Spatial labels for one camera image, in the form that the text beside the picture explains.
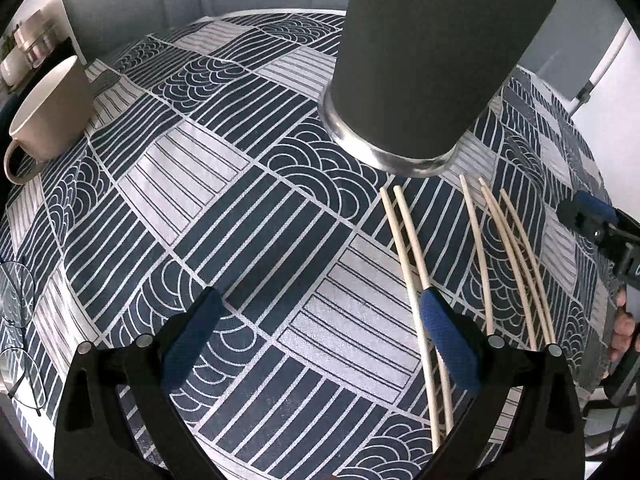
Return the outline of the person's right hand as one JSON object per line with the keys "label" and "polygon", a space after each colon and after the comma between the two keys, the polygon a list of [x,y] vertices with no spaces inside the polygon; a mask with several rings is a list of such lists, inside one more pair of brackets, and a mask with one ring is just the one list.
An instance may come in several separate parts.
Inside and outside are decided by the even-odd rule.
{"label": "person's right hand", "polygon": [[639,323],[638,289],[620,286],[616,295],[616,307],[612,340],[608,346],[608,358],[611,362],[619,360],[630,347],[639,351],[639,336],[634,334]]}

